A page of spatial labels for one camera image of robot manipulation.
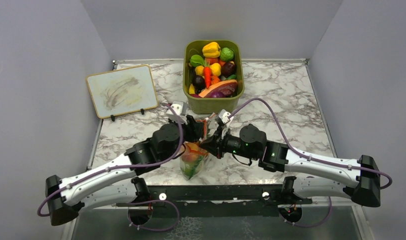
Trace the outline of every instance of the gray floor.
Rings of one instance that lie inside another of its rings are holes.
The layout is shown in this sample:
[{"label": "gray floor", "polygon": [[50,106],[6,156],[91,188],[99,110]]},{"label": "gray floor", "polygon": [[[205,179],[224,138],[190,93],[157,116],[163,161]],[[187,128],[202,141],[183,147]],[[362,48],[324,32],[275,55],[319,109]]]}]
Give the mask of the gray floor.
[{"label": "gray floor", "polygon": [[[321,220],[327,207],[307,207],[299,223]],[[175,220],[152,218],[146,227],[168,227]],[[129,227],[126,209],[94,209],[82,213],[76,221],[73,240],[360,240],[361,235],[350,206],[333,208],[325,224],[314,228],[293,227],[279,217],[208,217],[181,219],[168,232],[151,232]]]}]

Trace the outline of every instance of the whiteboard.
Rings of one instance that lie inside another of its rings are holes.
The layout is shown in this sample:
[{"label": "whiteboard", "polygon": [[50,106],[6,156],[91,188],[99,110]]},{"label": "whiteboard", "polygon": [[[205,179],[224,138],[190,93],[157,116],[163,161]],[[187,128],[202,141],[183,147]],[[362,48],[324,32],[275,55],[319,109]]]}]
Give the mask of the whiteboard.
[{"label": "whiteboard", "polygon": [[101,119],[158,106],[149,65],[90,75],[86,83],[95,112]]}]

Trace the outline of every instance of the marble countertop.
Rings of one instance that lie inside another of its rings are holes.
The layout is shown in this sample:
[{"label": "marble countertop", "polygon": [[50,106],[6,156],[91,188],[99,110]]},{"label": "marble countertop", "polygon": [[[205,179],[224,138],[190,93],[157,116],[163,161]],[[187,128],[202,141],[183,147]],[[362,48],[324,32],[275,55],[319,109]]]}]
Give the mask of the marble countertop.
[{"label": "marble countertop", "polygon": [[[117,69],[135,65],[139,64],[118,64]],[[187,101],[182,88],[182,61],[149,65],[159,103]],[[244,62],[242,68],[245,91],[238,105],[251,98],[261,97],[277,114],[293,146],[314,154],[333,156],[308,72],[303,63]],[[191,110],[188,110],[187,114],[206,117],[196,115]],[[111,161],[135,143],[151,137],[154,131],[167,122],[165,109],[160,106],[145,111],[144,115],[137,112],[118,116],[115,122],[110,118],[104,119],[92,168]],[[262,103],[251,102],[237,113],[231,124],[231,133],[238,136],[240,128],[250,123],[265,131],[269,140],[284,143],[278,127]],[[282,183],[284,177],[296,175],[289,172],[265,171],[258,167],[257,162],[253,162],[250,167],[242,165],[230,154],[226,154],[223,159],[212,156],[206,162],[204,171],[191,180],[186,180],[182,176],[179,161],[179,159],[171,160],[140,177],[144,178],[148,185],[229,185]]]}]

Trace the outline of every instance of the wall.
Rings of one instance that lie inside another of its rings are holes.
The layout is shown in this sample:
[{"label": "wall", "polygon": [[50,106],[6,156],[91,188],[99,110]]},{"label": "wall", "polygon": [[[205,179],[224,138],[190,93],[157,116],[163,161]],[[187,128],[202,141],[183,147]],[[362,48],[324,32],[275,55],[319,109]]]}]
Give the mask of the wall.
[{"label": "wall", "polygon": [[309,67],[337,154],[393,177],[364,209],[375,239],[406,239],[406,0],[344,0]]},{"label": "wall", "polygon": [[342,0],[81,0],[112,59],[183,58],[230,39],[244,58],[310,58]]},{"label": "wall", "polygon": [[60,239],[37,207],[47,177],[85,170],[98,124],[85,77],[110,65],[79,0],[0,0],[0,239]]}]

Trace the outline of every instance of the white marble surface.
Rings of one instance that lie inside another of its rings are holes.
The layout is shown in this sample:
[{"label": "white marble surface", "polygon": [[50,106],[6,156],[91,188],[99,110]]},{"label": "white marble surface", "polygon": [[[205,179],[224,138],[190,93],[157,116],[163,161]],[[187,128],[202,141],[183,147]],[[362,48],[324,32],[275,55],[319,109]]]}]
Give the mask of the white marble surface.
[{"label": "white marble surface", "polygon": [[[119,64],[117,69],[137,64]],[[150,64],[159,102],[187,101],[182,88],[183,63],[171,61]],[[277,113],[291,144],[301,150],[333,156],[321,113],[303,63],[244,62],[245,91],[238,105],[261,97]],[[98,167],[123,154],[135,143],[151,137],[167,123],[162,107],[147,110],[145,115],[131,113],[103,121],[92,167]],[[235,117],[231,133],[238,136],[240,128],[252,123],[267,133],[268,139],[284,142],[267,108],[257,101],[250,103]],[[275,184],[293,173],[268,172],[257,162],[248,167],[237,163],[230,154],[223,159],[211,157],[205,170],[185,180],[179,159],[141,175],[148,185],[228,185]]]}]

